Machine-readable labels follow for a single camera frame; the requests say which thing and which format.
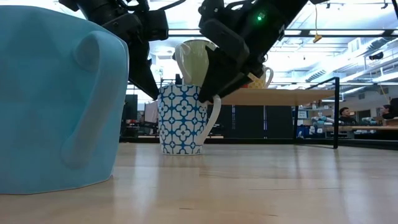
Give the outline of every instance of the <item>blue and white patterned mug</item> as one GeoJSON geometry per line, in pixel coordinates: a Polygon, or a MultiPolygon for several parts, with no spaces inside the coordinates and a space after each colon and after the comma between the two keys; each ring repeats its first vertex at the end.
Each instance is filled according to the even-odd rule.
{"type": "Polygon", "coordinates": [[[199,86],[169,85],[158,96],[159,138],[167,155],[200,155],[203,143],[216,123],[221,99],[214,96],[214,107],[207,122],[207,103],[198,100],[199,86]]]}

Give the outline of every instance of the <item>ceiling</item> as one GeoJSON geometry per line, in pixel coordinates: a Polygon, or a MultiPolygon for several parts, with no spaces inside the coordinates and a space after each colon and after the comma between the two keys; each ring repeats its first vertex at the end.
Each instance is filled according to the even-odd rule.
{"type": "MultiPolygon", "coordinates": [[[[175,0],[149,0],[151,9],[157,9],[168,5],[175,0]]],[[[187,0],[185,3],[166,11],[170,29],[197,29],[200,15],[198,7],[201,0],[187,0]]],[[[391,0],[386,1],[388,6],[384,9],[384,0],[331,0],[328,4],[317,6],[317,21],[315,6],[308,2],[299,15],[291,23],[289,29],[314,29],[315,21],[318,29],[396,29],[398,19],[394,13],[391,0]]],[[[0,5],[29,5],[45,7],[51,10],[60,11],[77,17],[83,17],[81,12],[73,12],[56,0],[0,0],[0,5]]],[[[165,41],[150,43],[150,54],[155,58],[154,76],[160,81],[159,70],[162,71],[163,78],[173,78],[179,72],[176,63],[169,58],[174,52],[174,47],[186,40],[197,39],[200,37],[170,37],[165,41]]],[[[388,62],[396,58],[398,52],[396,45],[384,46],[384,50],[389,51],[388,56],[383,60],[370,61],[364,55],[355,57],[345,57],[349,49],[349,43],[354,37],[328,37],[323,38],[316,44],[311,37],[289,37],[276,42],[268,52],[266,65],[275,71],[273,82],[304,82],[306,78],[317,74],[317,70],[324,69],[330,64],[338,64],[325,68],[331,70],[326,72],[323,78],[340,76],[341,78],[357,74],[360,71],[377,67],[379,64],[388,62]]],[[[394,72],[395,66],[386,71],[394,72]]],[[[377,71],[358,76],[349,82],[367,82],[367,80],[381,75],[377,71]]],[[[312,82],[319,81],[320,78],[313,79],[312,82]]]]}

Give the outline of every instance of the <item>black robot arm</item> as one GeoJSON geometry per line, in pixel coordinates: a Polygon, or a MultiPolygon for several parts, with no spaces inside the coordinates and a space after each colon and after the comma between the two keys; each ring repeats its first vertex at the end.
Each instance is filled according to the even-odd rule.
{"type": "Polygon", "coordinates": [[[149,41],[169,38],[165,10],[183,2],[185,0],[179,0],[150,11],[147,0],[137,0],[135,6],[128,6],[123,0],[59,0],[73,11],[80,9],[89,21],[103,26],[128,44],[129,81],[153,99],[157,98],[159,90],[150,70],[149,41]]]}
{"type": "MultiPolygon", "coordinates": [[[[262,75],[266,53],[294,20],[308,0],[245,0],[224,7],[224,0],[204,0],[200,32],[214,42],[206,48],[209,68],[199,100],[224,97],[262,75]]],[[[327,0],[311,0],[318,4],[327,0]]]]}

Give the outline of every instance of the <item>mug handle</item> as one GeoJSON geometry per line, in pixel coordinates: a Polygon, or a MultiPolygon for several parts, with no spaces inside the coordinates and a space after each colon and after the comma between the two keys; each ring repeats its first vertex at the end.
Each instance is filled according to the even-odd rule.
{"type": "Polygon", "coordinates": [[[177,61],[177,65],[181,70],[182,74],[182,80],[184,81],[184,85],[189,85],[192,82],[192,77],[189,75],[187,69],[184,66],[183,63],[183,55],[189,54],[191,51],[191,48],[184,43],[178,44],[175,47],[175,61],[177,61]]]}
{"type": "Polygon", "coordinates": [[[201,132],[200,137],[195,141],[196,145],[202,145],[205,143],[207,135],[209,135],[211,129],[216,124],[220,111],[221,111],[221,98],[220,96],[215,95],[213,97],[213,111],[211,112],[209,121],[207,122],[206,127],[201,132]]]}
{"type": "Polygon", "coordinates": [[[89,163],[110,112],[115,106],[122,107],[117,100],[121,91],[126,92],[129,57],[126,43],[103,31],[90,32],[73,49],[72,56],[95,79],[87,105],[62,145],[62,160],[77,169],[89,163]]]}
{"type": "Polygon", "coordinates": [[[267,81],[266,87],[265,87],[265,88],[268,88],[268,86],[271,84],[271,81],[272,81],[272,79],[274,77],[274,71],[273,71],[272,68],[265,67],[265,66],[263,66],[262,70],[264,71],[264,75],[265,75],[266,78],[267,78],[266,72],[267,72],[267,70],[269,70],[269,78],[268,78],[268,81],[267,81]]]}

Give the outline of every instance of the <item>mug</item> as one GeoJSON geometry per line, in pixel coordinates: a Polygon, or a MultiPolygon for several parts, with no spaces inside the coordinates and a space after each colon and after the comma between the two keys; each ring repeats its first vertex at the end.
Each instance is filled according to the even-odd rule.
{"type": "Polygon", "coordinates": [[[176,46],[175,60],[181,70],[183,84],[202,86],[209,67],[206,46],[216,49],[216,45],[207,40],[188,40],[176,46]]]}
{"type": "Polygon", "coordinates": [[[84,19],[0,6],[0,194],[108,180],[119,146],[127,45],[84,19]]]}
{"type": "Polygon", "coordinates": [[[254,89],[268,88],[268,86],[271,84],[271,81],[274,77],[274,71],[273,71],[273,69],[271,69],[269,67],[265,67],[265,66],[262,67],[262,71],[263,71],[263,75],[260,78],[253,76],[252,82],[249,83],[246,88],[254,88],[254,89]],[[266,81],[268,70],[269,70],[270,74],[269,74],[268,81],[266,81]]]}
{"type": "Polygon", "coordinates": [[[166,155],[200,155],[203,143],[216,123],[221,99],[214,96],[214,107],[207,121],[207,103],[198,100],[200,87],[169,85],[158,96],[159,138],[166,155]]]}

